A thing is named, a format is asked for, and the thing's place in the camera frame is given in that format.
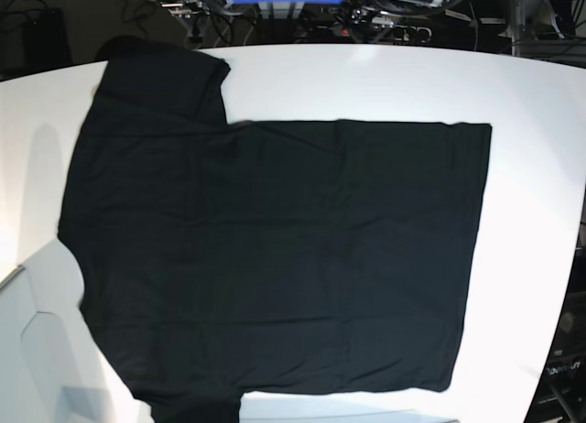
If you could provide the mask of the black T-shirt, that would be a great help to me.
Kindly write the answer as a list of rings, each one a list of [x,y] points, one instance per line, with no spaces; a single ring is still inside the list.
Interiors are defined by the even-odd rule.
[[[446,390],[491,126],[231,124],[229,70],[111,50],[58,231],[109,364],[156,422],[235,422],[253,391]]]

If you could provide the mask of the black power strip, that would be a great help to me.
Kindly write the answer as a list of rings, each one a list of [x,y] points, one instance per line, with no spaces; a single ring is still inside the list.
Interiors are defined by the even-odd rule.
[[[427,27],[395,26],[356,30],[334,24],[331,27],[322,27],[321,30],[328,30],[335,38],[360,44],[418,46],[427,45],[432,39],[432,31]]]

